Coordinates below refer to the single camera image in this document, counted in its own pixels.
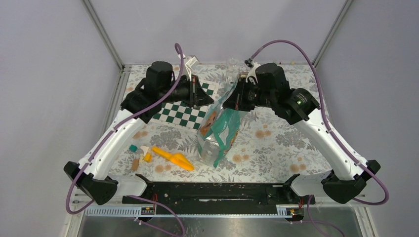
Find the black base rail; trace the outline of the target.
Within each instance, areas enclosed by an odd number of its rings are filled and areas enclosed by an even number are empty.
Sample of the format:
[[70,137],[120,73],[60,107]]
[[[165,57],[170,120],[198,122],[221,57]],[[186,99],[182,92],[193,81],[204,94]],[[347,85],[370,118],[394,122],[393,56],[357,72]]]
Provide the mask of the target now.
[[269,215],[279,207],[315,204],[283,183],[157,182],[146,180],[141,195],[169,207],[178,215]]

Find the white toy piece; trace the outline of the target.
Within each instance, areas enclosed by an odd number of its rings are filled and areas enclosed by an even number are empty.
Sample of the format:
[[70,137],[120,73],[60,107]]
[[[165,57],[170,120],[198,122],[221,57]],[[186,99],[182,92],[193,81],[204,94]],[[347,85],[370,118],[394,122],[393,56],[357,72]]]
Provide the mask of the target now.
[[144,161],[143,160],[144,159],[144,156],[146,154],[150,154],[149,153],[149,147],[147,147],[147,146],[140,146],[140,149],[141,149],[141,160]]

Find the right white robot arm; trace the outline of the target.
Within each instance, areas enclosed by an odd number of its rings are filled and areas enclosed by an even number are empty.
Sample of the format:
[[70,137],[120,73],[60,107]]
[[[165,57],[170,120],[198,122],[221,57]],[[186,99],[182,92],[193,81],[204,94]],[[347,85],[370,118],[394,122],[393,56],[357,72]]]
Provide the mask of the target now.
[[331,166],[331,170],[315,175],[296,174],[284,184],[283,196],[296,203],[303,196],[327,196],[337,203],[355,200],[367,181],[380,170],[376,160],[366,160],[347,142],[326,126],[321,106],[303,88],[291,88],[282,67],[275,63],[254,63],[244,77],[239,77],[230,96],[223,103],[226,109],[250,112],[266,107],[304,134]]

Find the floral tablecloth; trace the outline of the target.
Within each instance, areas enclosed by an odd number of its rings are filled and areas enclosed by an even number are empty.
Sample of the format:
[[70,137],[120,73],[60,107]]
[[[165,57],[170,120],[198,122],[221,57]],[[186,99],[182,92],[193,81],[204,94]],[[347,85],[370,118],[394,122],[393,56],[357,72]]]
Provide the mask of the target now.
[[141,151],[126,147],[111,167],[111,174],[138,173],[152,181],[281,183],[297,173],[311,175],[330,169],[312,142],[267,108],[256,108],[242,118],[232,149],[216,168],[200,161],[195,131],[152,120],[134,134],[129,145],[182,153],[194,170],[184,170],[155,155],[150,162],[141,161],[134,171],[132,163]]

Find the teal cube block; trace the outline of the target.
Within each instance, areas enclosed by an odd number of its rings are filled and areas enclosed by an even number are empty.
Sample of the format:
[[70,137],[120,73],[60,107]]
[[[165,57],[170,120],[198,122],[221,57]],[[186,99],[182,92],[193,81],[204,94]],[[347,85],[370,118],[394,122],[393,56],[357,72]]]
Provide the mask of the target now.
[[130,145],[129,150],[133,153],[135,153],[138,150],[138,147],[135,145]]

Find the yellow toy block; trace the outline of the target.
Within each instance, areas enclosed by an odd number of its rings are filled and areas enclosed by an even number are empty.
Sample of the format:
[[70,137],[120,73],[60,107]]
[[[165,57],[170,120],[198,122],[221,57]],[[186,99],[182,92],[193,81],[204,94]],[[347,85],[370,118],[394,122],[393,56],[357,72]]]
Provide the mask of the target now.
[[145,156],[144,156],[144,159],[143,159],[145,162],[151,162],[152,161],[152,155],[151,154],[146,154]]

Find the brown wooden block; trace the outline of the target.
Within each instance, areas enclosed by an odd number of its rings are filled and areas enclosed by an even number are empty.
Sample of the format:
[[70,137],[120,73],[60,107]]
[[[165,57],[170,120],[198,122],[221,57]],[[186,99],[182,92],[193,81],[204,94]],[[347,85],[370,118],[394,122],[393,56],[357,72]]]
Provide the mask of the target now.
[[136,171],[138,169],[138,166],[139,166],[139,159],[134,159],[132,161],[131,170]]

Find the orange plastic scoop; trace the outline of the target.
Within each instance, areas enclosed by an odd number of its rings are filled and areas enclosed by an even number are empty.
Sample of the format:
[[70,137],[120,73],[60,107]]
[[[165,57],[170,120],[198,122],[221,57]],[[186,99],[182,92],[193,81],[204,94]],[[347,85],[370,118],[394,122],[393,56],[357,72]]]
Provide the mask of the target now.
[[188,171],[194,170],[194,166],[192,165],[192,163],[181,153],[171,154],[158,147],[152,147],[152,151],[156,153],[157,155],[167,159],[168,161],[172,162],[173,164],[178,165],[179,167],[185,170],[188,170]]

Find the green white chessboard mat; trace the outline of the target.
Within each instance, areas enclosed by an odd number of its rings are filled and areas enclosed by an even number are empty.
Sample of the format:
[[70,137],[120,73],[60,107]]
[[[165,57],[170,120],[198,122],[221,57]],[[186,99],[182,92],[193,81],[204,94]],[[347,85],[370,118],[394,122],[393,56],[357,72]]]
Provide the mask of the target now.
[[195,132],[200,127],[208,108],[209,105],[197,109],[190,108],[183,102],[163,103],[162,109],[153,116],[151,121]]

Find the green pet food bag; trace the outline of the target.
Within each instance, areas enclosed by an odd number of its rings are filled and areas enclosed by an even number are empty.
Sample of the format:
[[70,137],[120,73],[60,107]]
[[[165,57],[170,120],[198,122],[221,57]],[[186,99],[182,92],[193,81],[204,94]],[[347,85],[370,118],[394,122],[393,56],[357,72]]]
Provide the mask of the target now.
[[222,105],[236,88],[237,82],[225,85],[221,96],[208,108],[197,131],[200,160],[211,167],[216,168],[226,157],[238,135],[241,118],[247,114]]

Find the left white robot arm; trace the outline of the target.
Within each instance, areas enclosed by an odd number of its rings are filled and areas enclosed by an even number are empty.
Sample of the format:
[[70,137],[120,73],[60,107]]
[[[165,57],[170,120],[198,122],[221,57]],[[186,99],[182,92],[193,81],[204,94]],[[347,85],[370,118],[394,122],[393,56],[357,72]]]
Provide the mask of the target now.
[[194,109],[214,103],[198,76],[192,74],[196,63],[196,59],[183,63],[177,79],[173,79],[174,70],[168,62],[156,61],[147,68],[145,78],[127,94],[95,146],[78,162],[65,164],[63,170],[75,187],[98,205],[119,196],[135,196],[142,203],[153,198],[153,190],[144,179],[110,175],[109,171],[134,134],[161,111],[164,103],[183,102]]

